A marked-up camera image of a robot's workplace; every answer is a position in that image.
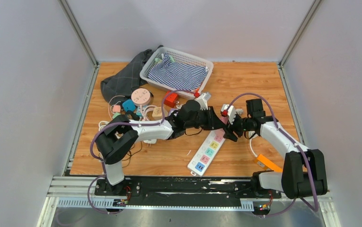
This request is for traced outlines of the light pink cube plug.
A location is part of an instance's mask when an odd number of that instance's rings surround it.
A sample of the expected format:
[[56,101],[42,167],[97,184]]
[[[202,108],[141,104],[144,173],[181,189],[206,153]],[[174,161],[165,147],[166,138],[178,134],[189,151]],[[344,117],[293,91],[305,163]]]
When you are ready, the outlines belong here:
[[229,117],[228,117],[228,116],[222,116],[222,117],[221,117],[221,121],[222,121],[224,124],[228,124],[228,123],[229,123]]

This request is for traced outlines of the red cube plug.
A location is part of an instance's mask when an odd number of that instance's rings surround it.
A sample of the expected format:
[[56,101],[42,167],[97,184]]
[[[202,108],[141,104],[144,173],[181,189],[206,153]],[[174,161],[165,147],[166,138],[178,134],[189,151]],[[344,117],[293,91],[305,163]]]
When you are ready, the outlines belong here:
[[167,91],[164,98],[164,105],[174,108],[178,104],[179,95],[177,93],[171,93]]

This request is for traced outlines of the white cube plug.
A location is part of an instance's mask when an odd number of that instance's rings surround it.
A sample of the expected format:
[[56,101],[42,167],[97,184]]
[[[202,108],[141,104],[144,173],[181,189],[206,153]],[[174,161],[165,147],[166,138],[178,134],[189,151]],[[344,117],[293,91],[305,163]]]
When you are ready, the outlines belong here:
[[145,144],[147,144],[148,146],[151,146],[153,144],[157,143],[157,139],[152,139],[152,140],[144,140],[143,141]]

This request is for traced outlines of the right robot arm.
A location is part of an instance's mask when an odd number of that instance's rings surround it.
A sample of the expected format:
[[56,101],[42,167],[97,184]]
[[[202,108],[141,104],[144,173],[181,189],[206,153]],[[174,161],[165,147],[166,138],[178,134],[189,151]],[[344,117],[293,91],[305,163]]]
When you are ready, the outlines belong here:
[[237,141],[253,131],[268,141],[284,157],[283,170],[265,170],[252,175],[251,193],[263,197],[269,190],[285,193],[289,199],[325,195],[328,191],[325,159],[319,149],[310,149],[293,138],[277,121],[266,115],[261,99],[246,101],[247,117],[240,117],[231,105],[224,104],[221,115],[228,117],[225,137]]

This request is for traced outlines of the blue cube plug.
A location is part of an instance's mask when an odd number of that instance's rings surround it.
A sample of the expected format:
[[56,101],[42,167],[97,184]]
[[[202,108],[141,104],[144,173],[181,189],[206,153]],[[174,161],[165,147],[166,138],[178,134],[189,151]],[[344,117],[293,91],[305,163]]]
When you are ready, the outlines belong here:
[[134,112],[136,110],[136,105],[131,99],[128,99],[122,102],[122,108],[125,112],[131,111]]

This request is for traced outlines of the white long power strip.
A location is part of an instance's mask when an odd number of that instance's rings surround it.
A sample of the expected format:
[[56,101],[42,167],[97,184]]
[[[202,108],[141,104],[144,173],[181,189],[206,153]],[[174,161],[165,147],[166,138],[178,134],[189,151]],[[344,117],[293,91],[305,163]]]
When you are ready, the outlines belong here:
[[203,176],[222,147],[224,130],[211,131],[187,165],[192,176]]

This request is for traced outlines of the dark green dragon cube plug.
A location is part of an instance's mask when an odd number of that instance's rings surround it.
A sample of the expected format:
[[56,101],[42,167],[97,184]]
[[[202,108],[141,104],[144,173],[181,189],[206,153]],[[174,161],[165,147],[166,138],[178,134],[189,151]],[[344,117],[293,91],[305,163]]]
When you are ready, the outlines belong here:
[[128,116],[129,119],[132,119],[135,121],[140,120],[140,116],[133,111],[126,111],[125,114]]

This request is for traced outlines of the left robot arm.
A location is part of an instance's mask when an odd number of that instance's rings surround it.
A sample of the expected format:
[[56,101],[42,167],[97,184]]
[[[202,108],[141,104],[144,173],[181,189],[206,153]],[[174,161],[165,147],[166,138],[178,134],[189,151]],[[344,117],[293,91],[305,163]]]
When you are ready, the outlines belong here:
[[94,136],[90,150],[96,147],[103,167],[103,178],[113,195],[125,190],[122,159],[134,143],[143,140],[173,140],[185,134],[186,129],[200,128],[213,131],[225,128],[224,123],[209,106],[202,109],[195,100],[188,100],[162,120],[135,121],[125,115],[114,118]]

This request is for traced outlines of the beige cube plug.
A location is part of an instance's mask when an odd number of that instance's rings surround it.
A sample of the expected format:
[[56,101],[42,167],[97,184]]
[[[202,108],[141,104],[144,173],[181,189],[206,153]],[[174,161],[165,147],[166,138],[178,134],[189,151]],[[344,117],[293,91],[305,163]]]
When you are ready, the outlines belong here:
[[168,115],[167,110],[163,109],[161,107],[154,107],[152,111],[152,118],[154,120],[160,120],[165,118]]

